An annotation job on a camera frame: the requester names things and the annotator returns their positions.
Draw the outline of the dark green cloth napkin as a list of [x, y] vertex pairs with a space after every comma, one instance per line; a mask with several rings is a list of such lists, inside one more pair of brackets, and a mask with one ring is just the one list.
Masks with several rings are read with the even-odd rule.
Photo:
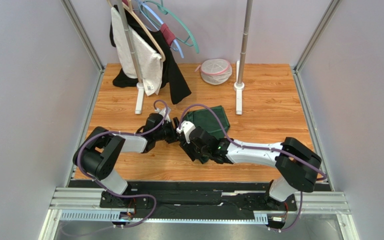
[[181, 123], [183, 121], [192, 122], [195, 128], [201, 127], [217, 138], [217, 148], [213, 152], [212, 161], [218, 164], [230, 162], [226, 157], [228, 140], [225, 133], [228, 132], [231, 125], [221, 105], [185, 112], [182, 115]]

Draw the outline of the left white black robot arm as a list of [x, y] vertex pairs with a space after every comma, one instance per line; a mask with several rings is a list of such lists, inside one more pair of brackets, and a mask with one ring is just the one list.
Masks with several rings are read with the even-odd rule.
[[145, 125], [135, 133], [115, 132], [98, 126], [75, 152], [72, 161], [108, 192], [122, 195], [129, 185], [115, 170], [119, 155], [148, 153], [158, 141], [175, 143], [179, 140], [178, 126], [177, 117], [171, 119], [164, 113], [151, 113]]

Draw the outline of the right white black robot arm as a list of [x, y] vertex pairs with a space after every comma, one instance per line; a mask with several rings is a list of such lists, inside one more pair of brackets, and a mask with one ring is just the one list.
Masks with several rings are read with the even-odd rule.
[[312, 193], [322, 159], [310, 148], [293, 137], [271, 144], [250, 143], [231, 138], [220, 138], [203, 128], [184, 122], [177, 134], [180, 147], [192, 161], [202, 164], [211, 160], [217, 164], [257, 164], [276, 168], [281, 176], [273, 180], [266, 196], [284, 202], [295, 192]]

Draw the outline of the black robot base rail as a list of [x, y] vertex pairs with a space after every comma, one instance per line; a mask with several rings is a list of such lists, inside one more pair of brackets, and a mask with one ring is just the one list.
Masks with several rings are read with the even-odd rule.
[[70, 188], [97, 189], [97, 207], [118, 210], [118, 221], [145, 216], [161, 220], [252, 220], [255, 213], [289, 216], [303, 213], [304, 194], [283, 202], [267, 197], [268, 182], [130, 181], [123, 197], [106, 192], [91, 180], [73, 180]]

